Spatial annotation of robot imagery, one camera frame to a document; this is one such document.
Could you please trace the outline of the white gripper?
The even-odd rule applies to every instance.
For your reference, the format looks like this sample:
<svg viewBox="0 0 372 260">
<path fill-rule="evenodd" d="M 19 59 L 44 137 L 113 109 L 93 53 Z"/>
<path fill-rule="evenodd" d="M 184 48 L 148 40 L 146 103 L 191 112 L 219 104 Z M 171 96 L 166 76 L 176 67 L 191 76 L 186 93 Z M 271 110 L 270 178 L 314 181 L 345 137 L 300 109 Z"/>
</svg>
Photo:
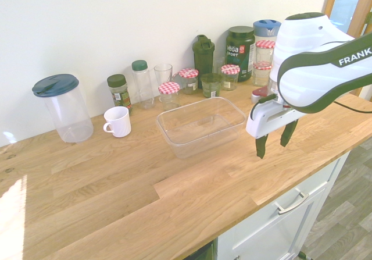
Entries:
<svg viewBox="0 0 372 260">
<path fill-rule="evenodd" d="M 255 138 L 256 155 L 263 159 L 266 153 L 267 134 L 285 126 L 280 144 L 289 143 L 298 119 L 305 114 L 293 108 L 285 108 L 276 100 L 260 99 L 252 108 L 246 124 L 246 131 Z"/>
</svg>

